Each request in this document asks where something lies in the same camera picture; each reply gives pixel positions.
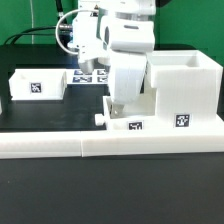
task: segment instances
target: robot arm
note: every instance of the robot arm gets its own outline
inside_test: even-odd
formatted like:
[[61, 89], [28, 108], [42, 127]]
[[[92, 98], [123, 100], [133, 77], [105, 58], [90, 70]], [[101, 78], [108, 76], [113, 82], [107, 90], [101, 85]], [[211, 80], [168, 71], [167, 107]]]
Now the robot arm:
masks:
[[151, 19], [155, 13], [155, 0], [102, 0], [99, 5], [97, 48], [90, 54], [81, 50], [79, 64], [84, 73], [94, 68], [94, 58], [101, 58], [101, 63], [110, 66], [112, 117], [119, 116], [123, 107], [140, 94], [146, 53], [152, 52], [155, 44]]

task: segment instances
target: white base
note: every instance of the white base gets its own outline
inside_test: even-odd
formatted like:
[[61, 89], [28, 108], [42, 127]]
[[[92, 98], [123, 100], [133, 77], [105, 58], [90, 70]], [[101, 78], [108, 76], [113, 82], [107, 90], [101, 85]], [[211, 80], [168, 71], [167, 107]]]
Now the white base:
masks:
[[224, 152], [224, 124], [201, 129], [1, 133], [0, 158]]

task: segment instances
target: white container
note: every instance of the white container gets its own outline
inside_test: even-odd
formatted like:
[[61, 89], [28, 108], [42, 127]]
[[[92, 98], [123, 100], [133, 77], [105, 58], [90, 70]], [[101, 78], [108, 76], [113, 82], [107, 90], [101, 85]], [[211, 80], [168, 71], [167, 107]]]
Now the white container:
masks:
[[107, 130], [210, 128], [217, 123], [223, 68], [200, 51], [154, 51], [148, 54], [144, 94], [111, 118], [111, 98], [104, 97]]
[[16, 69], [9, 79], [12, 100], [62, 100], [65, 69]]

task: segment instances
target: cable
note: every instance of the cable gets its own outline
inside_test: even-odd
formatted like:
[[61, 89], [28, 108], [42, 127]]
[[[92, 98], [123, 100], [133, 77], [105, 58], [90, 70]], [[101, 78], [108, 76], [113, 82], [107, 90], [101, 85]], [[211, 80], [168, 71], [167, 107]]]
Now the cable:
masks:
[[58, 11], [58, 20], [59, 20], [64, 15], [63, 7], [62, 7], [61, 0], [55, 0], [55, 2], [56, 2], [56, 7], [57, 7], [57, 11]]
[[15, 38], [12, 40], [11, 44], [14, 44], [21, 36], [23, 36], [23, 33], [29, 33], [33, 31], [41, 31], [41, 30], [54, 30], [56, 26], [42, 26], [42, 27], [36, 27], [24, 30], [20, 35], [16, 35]]
[[59, 27], [60, 27], [60, 24], [62, 23], [63, 20], [65, 20], [68, 16], [72, 15], [72, 14], [76, 14], [76, 13], [79, 13], [79, 12], [96, 12], [98, 13], [98, 10], [88, 10], [88, 9], [75, 9], [73, 11], [70, 11], [68, 13], [66, 13], [64, 16], [61, 17], [61, 19], [59, 19], [57, 25], [56, 25], [56, 29], [55, 29], [55, 38], [58, 42], [58, 45], [65, 51], [67, 52], [68, 54], [72, 54], [72, 55], [78, 55], [78, 52], [73, 52], [73, 51], [70, 51], [68, 50], [67, 48], [65, 48], [63, 46], [63, 44], [61, 43], [60, 41], [60, 38], [59, 38]]
[[54, 36], [55, 34], [48, 34], [48, 33], [23, 33], [23, 34], [19, 33], [19, 34], [14, 34], [14, 35], [8, 37], [8, 38], [5, 40], [4, 45], [6, 45], [7, 42], [8, 42], [9, 40], [11, 40], [12, 38], [14, 38], [14, 37], [18, 37], [18, 36], [19, 36], [19, 37], [21, 37], [21, 36], [32, 36], [32, 35], [36, 35], [36, 36]]
[[30, 0], [30, 12], [31, 12], [31, 26], [32, 28], [34, 28], [33, 0]]

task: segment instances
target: white bin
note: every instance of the white bin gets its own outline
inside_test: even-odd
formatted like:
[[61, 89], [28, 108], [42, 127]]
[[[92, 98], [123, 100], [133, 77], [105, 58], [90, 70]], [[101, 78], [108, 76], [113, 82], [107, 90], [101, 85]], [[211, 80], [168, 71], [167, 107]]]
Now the white bin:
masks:
[[9, 79], [12, 100], [62, 100], [65, 69], [16, 69]]
[[194, 124], [216, 119], [223, 68], [200, 51], [156, 51], [148, 81], [156, 89], [156, 116], [172, 122], [191, 114]]

